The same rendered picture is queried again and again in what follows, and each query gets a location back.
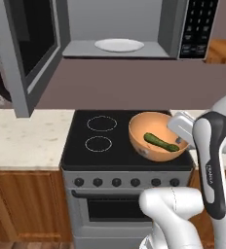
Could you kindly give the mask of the grey microwave door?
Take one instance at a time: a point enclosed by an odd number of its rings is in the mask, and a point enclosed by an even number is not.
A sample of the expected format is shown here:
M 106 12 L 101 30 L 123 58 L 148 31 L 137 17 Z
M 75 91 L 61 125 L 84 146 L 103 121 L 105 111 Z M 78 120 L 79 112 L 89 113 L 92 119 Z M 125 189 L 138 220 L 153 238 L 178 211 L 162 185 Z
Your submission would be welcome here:
M 69 41 L 67 0 L 0 0 L 0 76 L 17 117 L 31 116 Z

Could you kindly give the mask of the wooden cupboard door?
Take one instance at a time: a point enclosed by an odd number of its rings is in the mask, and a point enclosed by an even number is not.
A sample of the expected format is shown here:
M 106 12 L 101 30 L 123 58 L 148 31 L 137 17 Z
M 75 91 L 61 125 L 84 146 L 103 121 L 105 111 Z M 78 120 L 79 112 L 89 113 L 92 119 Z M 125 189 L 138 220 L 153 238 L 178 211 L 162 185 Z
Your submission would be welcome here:
M 196 169 L 191 174 L 189 187 L 200 189 L 199 171 Z M 196 227 L 204 249 L 214 249 L 213 229 L 207 212 L 204 210 L 201 214 L 191 218 L 190 221 Z
M 0 171 L 0 241 L 70 240 L 59 171 Z

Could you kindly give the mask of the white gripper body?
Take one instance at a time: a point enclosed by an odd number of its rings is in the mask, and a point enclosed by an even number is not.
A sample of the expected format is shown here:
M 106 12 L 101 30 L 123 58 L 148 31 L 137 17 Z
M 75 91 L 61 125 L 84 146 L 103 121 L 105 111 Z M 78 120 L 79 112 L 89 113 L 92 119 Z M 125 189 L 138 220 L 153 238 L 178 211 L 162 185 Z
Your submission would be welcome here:
M 188 143 L 188 149 L 193 150 L 195 148 L 192 129 L 195 119 L 185 111 L 178 111 L 172 116 L 167 124 L 169 130 L 174 132 L 177 137 L 182 138 L 182 141 Z

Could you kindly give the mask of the grey oven door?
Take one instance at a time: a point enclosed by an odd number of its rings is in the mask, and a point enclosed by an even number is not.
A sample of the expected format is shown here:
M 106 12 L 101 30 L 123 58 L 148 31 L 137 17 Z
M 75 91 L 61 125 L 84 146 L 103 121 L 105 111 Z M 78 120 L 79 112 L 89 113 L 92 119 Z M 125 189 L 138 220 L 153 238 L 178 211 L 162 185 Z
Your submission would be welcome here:
M 71 191 L 68 192 L 68 205 L 74 235 L 112 236 L 116 233 L 128 236 L 145 234 L 151 230 L 151 219 L 140 210 L 138 199 L 77 198 Z

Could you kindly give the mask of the grey microwave oven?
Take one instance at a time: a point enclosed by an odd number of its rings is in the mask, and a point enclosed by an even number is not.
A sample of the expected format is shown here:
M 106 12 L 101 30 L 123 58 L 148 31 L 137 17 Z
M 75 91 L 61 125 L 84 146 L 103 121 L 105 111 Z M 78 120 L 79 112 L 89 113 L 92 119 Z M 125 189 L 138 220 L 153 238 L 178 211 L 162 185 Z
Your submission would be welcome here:
M 203 60 L 220 0 L 67 0 L 68 58 Z M 94 43 L 131 39 L 138 51 L 112 53 Z M 206 45 L 205 54 L 196 54 Z

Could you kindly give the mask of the orange bowl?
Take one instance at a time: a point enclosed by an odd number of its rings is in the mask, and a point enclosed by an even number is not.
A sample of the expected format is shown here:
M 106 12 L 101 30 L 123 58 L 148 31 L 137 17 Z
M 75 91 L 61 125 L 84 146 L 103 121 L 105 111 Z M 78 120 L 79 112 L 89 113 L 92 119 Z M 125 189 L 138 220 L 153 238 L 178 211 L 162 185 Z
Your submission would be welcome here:
M 189 144 L 181 140 L 175 142 L 177 135 L 167 128 L 171 116 L 158 112 L 142 112 L 133 116 L 129 122 L 129 138 L 134 149 L 143 157 L 152 161 L 169 161 L 182 155 Z M 169 152 L 144 140 L 145 133 L 152 133 L 159 139 L 176 145 L 177 152 Z

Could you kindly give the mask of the wooden wall cupboard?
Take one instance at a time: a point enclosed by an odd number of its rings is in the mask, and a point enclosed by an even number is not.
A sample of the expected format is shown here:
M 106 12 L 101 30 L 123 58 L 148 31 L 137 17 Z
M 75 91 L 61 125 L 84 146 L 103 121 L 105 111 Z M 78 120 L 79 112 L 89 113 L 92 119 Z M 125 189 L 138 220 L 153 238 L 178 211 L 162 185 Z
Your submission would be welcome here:
M 226 39 L 212 39 L 205 63 L 226 64 Z

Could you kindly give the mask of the white microwave turntable plate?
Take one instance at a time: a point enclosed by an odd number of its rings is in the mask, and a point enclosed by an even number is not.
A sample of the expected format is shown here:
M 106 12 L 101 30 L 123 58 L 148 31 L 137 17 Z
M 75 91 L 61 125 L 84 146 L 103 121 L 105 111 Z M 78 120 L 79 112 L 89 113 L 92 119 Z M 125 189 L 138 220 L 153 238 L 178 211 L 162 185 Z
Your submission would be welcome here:
M 112 53 L 130 53 L 144 47 L 144 44 L 131 39 L 104 39 L 98 40 L 94 45 L 103 51 Z

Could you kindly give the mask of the green squash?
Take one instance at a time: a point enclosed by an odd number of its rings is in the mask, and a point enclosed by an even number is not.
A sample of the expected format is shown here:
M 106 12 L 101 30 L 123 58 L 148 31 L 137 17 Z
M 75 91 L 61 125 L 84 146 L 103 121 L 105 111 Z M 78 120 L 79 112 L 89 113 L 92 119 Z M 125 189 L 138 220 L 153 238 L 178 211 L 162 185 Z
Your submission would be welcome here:
M 153 133 L 150 133 L 150 132 L 146 132 L 144 135 L 143 135 L 143 139 L 152 144 L 152 145 L 155 145 L 157 147 L 160 147 L 166 151 L 169 151 L 169 152 L 177 152 L 179 150 L 179 147 L 175 144 L 170 144 L 162 139 L 160 139 L 159 137 L 157 137 L 156 135 L 154 135 Z

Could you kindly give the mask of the black hob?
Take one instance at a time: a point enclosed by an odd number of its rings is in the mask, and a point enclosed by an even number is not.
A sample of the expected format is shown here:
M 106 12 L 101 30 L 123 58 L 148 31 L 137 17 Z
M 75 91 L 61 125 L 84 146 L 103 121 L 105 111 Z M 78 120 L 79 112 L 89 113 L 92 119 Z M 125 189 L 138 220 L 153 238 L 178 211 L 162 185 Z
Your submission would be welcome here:
M 190 171 L 188 151 L 174 160 L 151 161 L 129 139 L 129 121 L 138 110 L 76 110 L 60 165 L 66 171 Z

